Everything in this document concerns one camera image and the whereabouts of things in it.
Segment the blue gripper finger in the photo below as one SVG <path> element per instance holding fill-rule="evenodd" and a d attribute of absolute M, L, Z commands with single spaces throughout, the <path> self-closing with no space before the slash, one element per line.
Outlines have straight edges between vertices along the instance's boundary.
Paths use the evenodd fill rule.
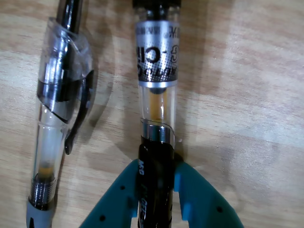
<path fill-rule="evenodd" d="M 116 178 L 83 223 L 82 228 L 129 228 L 137 217 L 138 160 L 133 160 Z"/>
<path fill-rule="evenodd" d="M 193 167 L 176 163 L 174 191 L 179 193 L 181 217 L 190 228 L 242 228 L 236 211 Z"/>

